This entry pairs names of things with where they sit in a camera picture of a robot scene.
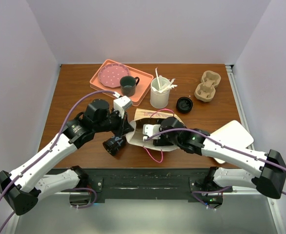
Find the polka dot plate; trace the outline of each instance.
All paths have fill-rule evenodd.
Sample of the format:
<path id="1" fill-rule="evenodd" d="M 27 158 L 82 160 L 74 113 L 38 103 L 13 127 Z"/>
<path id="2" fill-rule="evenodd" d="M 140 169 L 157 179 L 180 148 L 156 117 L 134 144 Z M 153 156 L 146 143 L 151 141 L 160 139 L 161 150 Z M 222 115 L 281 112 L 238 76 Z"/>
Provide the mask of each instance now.
<path id="1" fill-rule="evenodd" d="M 104 66 L 99 74 L 99 81 L 102 85 L 109 88 L 120 87 L 120 79 L 125 76 L 129 76 L 129 69 L 120 63 L 112 63 Z"/>

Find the brown wood surface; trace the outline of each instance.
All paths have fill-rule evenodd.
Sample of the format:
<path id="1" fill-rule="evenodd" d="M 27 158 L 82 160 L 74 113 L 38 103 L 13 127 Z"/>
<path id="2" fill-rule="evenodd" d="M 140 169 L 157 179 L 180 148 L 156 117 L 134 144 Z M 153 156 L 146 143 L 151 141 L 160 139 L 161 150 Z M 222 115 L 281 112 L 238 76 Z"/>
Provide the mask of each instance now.
<path id="1" fill-rule="evenodd" d="M 158 67 L 158 73 L 168 79 L 175 78 L 178 87 L 170 92 L 169 104 L 166 108 L 177 113 L 177 99 L 185 96 L 193 100 L 193 109 L 188 114 L 178 114 L 188 128 L 199 128 L 214 132 L 231 120 L 239 120 L 239 114 L 233 93 L 223 64 L 128 64 L 131 67 L 153 74 Z M 100 64 L 67 64 L 62 65 L 52 104 L 43 132 L 40 149 L 43 148 L 59 131 L 61 124 L 71 107 L 83 96 L 93 92 L 89 81 L 96 73 Z M 194 91 L 200 83 L 204 71 L 211 70 L 221 75 L 221 82 L 214 99 L 203 103 L 194 96 Z M 93 97 L 104 98 L 113 106 L 113 98 L 100 94 Z M 138 108 L 156 110 L 149 103 L 150 92 L 147 93 Z M 74 111 L 71 117 L 84 111 L 90 102 L 85 100 Z M 134 117 L 136 107 L 128 109 L 129 119 Z M 69 155 L 56 167 L 79 165 L 84 168 L 129 168 L 129 167 L 167 167 L 167 168 L 208 168 L 219 165 L 214 159 L 187 154 L 182 150 L 164 153 L 162 163 L 153 161 L 146 151 L 138 146 L 127 144 L 118 154 L 112 157 L 102 146 L 102 142 L 112 136 L 112 133 L 96 134 L 94 139 Z M 151 151 L 159 159 L 160 152 Z"/>

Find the plastic tray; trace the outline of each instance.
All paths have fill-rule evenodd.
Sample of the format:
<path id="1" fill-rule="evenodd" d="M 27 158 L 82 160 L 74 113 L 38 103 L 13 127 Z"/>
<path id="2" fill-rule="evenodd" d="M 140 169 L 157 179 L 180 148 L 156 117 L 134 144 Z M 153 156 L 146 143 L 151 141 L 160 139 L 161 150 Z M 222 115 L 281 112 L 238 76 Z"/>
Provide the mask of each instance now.
<path id="1" fill-rule="evenodd" d="M 101 68 L 108 65 L 108 64 L 111 64 L 111 63 L 118 63 L 118 62 L 115 62 L 115 61 L 110 60 L 110 59 L 106 60 L 102 64 L 102 66 L 97 70 L 97 72 L 94 74 L 94 76 L 91 78 L 90 87 L 95 89 L 95 90 L 111 90 L 111 91 L 116 91 L 116 92 L 122 94 L 120 87 L 108 88 L 108 87 L 105 87 L 104 85 L 102 85 L 99 81 L 98 73 L 100 72 Z M 129 97 L 133 102 L 132 105 L 138 106 L 141 103 L 141 101 L 143 100 L 143 98 L 145 97 L 145 95 L 147 94 L 148 90 L 150 89 L 150 84 L 151 84 L 154 76 L 151 74 L 148 74 L 146 72 L 140 71 L 138 69 L 129 67 L 129 66 L 126 66 L 126 67 L 129 69 L 131 76 L 140 78 L 140 82 L 139 82 L 138 86 L 136 87 L 135 94 L 133 96 Z"/>

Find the pink cord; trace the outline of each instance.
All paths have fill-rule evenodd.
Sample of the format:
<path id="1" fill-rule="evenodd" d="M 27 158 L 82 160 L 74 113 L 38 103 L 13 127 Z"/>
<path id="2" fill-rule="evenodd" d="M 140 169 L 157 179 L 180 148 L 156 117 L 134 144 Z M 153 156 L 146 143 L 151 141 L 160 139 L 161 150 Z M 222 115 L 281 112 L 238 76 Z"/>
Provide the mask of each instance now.
<path id="1" fill-rule="evenodd" d="M 173 114 L 173 117 L 174 117 L 174 112 L 173 112 L 173 110 L 163 108 L 163 109 L 160 109 L 160 110 L 158 110 L 158 111 L 155 111 L 155 112 L 150 116 L 150 118 L 152 118 L 152 116 L 153 116 L 154 114 L 156 114 L 157 112 L 159 112 L 159 111 L 170 111 L 170 112 Z"/>
<path id="2" fill-rule="evenodd" d="M 147 148 L 145 148 L 144 146 L 143 146 L 143 149 L 145 149 L 146 151 L 147 151 L 147 153 L 148 153 L 148 155 L 155 161 L 155 162 L 157 162 L 157 163 L 161 163 L 162 161 L 163 161 L 163 151 L 161 150 L 161 153 L 162 153 L 162 159 L 160 160 L 160 161 L 157 161 L 152 155 L 151 155 L 151 153 L 148 151 L 148 149 Z"/>

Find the black cup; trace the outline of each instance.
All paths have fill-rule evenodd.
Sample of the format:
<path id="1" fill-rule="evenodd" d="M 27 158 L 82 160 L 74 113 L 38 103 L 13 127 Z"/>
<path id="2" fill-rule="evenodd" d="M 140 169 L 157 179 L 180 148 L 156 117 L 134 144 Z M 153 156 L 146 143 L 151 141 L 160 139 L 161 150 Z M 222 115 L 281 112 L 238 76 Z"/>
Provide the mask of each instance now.
<path id="1" fill-rule="evenodd" d="M 120 88 L 122 90 L 122 94 L 125 96 L 132 96 L 135 94 L 135 87 L 138 85 L 140 78 L 125 76 L 120 79 Z"/>

